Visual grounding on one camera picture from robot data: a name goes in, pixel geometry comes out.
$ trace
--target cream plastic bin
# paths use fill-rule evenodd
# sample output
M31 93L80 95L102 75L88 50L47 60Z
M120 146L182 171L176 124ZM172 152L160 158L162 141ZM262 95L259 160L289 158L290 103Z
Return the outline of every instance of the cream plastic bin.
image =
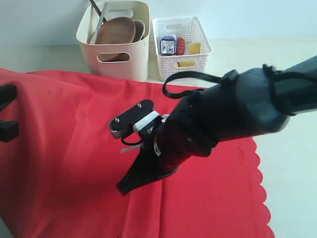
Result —
M98 2L99 9L103 8L104 2ZM84 58L92 73L115 77L119 79L132 79L145 81L148 78L149 61L149 35L150 35L150 10L146 3L141 1L109 1L106 11L106 20L119 16L131 17L133 20L142 20L145 24L144 39L131 44L118 45L90 45L87 44L89 31L96 29L99 16L89 6L79 24L76 38ZM101 62L99 54L127 53L128 61Z
M188 70L204 72L206 70L211 47L197 17L156 18L153 19L153 30L159 76L162 81L177 72ZM188 46L188 42L201 43L201 53L199 55L161 56L159 54L161 38L173 34L176 37L183 37L186 46ZM195 65L178 67L178 62L188 61L193 62Z

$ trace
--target white table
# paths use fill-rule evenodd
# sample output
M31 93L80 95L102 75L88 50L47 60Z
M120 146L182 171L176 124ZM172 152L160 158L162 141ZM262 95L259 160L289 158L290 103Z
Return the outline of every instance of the white table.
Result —
M207 72L222 76L263 63L286 69L317 55L317 37L211 41ZM0 67L14 71L58 69L89 72L78 46L1 48ZM150 45L149 82L160 83L154 45ZM179 85L210 86L202 81ZM261 157L265 204L277 238L317 237L317 113L299 115L278 134L255 138ZM6 231L0 224L0 237Z

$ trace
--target red cloth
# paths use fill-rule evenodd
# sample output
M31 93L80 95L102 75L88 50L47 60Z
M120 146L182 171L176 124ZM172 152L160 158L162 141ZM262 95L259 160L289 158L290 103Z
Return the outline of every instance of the red cloth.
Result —
M0 113L20 136L0 143L0 216L16 238L272 238L252 138L219 144L176 174L125 197L116 183L138 150L121 154L107 123L161 85L76 72L0 70L18 99ZM183 87L171 86L171 90Z

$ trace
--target white wire basket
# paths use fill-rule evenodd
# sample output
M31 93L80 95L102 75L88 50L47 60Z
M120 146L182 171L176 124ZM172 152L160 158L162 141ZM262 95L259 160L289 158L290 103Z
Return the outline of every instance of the white wire basket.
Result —
M169 76L177 72L188 70L205 72L212 50L197 17L156 18L153 19L153 29L161 81L165 81ZM166 35L176 35L177 38L182 37L185 39L185 55L161 56L159 54L160 40ZM189 43L201 43L200 54L187 55ZM192 62L194 65L179 67L179 62Z

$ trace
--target white wall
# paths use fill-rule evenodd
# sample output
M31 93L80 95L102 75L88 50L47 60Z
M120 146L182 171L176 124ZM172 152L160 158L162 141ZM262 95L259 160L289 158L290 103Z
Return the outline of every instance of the white wall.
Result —
M152 18L198 16L210 39L317 35L316 0L145 2ZM89 0L2 0L0 46L76 44L76 30L89 4Z

